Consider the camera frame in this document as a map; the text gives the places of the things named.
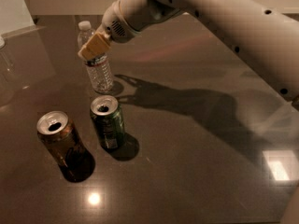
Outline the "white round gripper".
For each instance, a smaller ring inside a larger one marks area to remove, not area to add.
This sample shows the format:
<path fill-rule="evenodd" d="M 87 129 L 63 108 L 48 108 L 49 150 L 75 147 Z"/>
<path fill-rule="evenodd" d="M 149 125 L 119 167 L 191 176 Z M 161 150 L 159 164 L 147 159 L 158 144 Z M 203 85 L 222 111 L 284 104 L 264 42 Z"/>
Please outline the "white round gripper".
<path fill-rule="evenodd" d="M 177 8 L 157 0 L 117 0 L 105 12 L 100 32 L 96 32 L 78 52 L 83 61 L 90 61 L 110 49 L 111 40 L 126 43 L 143 30 L 182 14 Z"/>

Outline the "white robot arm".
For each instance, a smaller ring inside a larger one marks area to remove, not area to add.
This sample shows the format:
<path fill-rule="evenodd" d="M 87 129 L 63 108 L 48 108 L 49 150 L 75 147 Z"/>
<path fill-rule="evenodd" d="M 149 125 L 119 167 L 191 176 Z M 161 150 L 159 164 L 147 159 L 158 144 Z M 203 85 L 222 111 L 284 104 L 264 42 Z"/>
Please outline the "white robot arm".
<path fill-rule="evenodd" d="M 251 0 L 117 0 L 78 56 L 89 61 L 147 27 L 189 13 L 285 100 L 299 97 L 299 23 Z"/>

